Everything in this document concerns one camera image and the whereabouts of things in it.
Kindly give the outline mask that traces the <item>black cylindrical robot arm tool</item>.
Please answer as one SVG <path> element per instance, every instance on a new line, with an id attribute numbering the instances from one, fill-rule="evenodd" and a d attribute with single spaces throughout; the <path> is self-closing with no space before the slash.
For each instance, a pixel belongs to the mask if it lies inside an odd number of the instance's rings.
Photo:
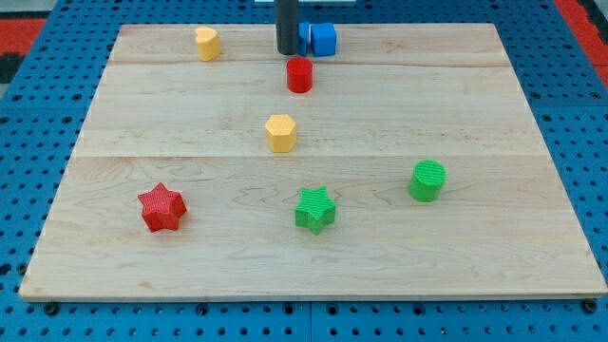
<path id="1" fill-rule="evenodd" d="M 297 0 L 275 0 L 276 45 L 283 55 L 296 55 L 299 50 L 299 17 Z"/>

